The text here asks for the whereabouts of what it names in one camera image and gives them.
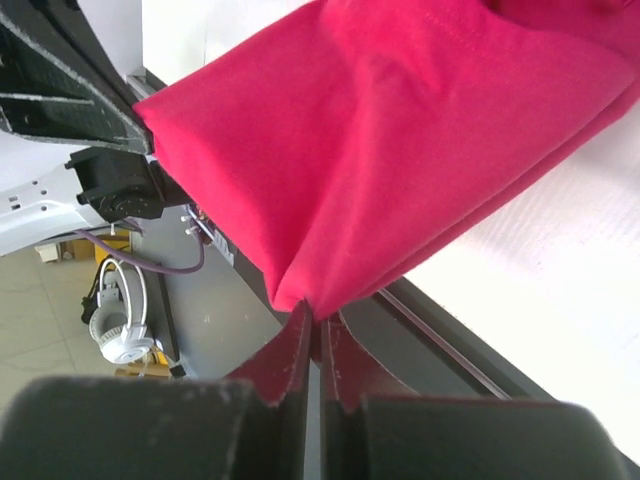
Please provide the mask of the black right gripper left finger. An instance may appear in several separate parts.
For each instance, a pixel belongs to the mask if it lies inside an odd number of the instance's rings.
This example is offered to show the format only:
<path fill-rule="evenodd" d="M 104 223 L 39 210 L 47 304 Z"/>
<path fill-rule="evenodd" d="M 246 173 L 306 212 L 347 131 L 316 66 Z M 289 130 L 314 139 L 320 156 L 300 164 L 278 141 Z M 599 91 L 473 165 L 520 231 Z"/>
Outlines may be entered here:
<path fill-rule="evenodd" d="M 299 479 L 312 315 L 222 379 L 46 377 L 1 420 L 5 479 Z"/>

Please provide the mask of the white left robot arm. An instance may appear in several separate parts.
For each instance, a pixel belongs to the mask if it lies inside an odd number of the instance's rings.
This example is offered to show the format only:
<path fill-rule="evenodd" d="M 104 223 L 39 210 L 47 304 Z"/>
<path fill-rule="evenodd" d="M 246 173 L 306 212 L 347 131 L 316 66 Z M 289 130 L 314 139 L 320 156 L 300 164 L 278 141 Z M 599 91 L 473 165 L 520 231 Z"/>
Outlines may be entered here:
<path fill-rule="evenodd" d="M 2 190 L 2 254 L 190 202 L 149 158 L 153 141 L 136 101 L 77 2 L 2 2 L 2 131 L 82 147 Z"/>

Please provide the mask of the pink t shirt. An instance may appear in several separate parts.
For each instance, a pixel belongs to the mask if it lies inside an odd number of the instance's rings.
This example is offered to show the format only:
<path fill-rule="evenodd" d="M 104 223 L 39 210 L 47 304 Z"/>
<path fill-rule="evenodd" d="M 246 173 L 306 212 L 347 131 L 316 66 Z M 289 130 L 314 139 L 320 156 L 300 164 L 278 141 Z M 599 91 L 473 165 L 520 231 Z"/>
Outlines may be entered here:
<path fill-rule="evenodd" d="M 635 1 L 313 1 L 135 110 L 271 306 L 324 318 L 638 98 Z"/>

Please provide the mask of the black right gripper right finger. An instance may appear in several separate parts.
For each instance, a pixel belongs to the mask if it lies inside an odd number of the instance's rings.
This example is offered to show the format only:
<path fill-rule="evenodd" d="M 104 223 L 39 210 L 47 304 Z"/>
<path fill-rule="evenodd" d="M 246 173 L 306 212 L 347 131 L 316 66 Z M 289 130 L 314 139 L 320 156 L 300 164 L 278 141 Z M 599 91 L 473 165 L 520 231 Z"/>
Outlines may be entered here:
<path fill-rule="evenodd" d="M 325 479 L 628 479 L 609 435 L 573 404 L 419 395 L 352 335 L 321 328 Z"/>

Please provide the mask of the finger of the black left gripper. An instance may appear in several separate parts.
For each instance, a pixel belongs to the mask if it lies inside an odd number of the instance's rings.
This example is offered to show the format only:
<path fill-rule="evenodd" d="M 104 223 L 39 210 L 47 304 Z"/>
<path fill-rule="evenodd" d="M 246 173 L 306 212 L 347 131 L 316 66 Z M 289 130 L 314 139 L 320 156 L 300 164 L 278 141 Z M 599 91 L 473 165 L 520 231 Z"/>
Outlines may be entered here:
<path fill-rule="evenodd" d="M 2 2 L 2 131 L 146 155 L 136 101 L 77 2 Z"/>

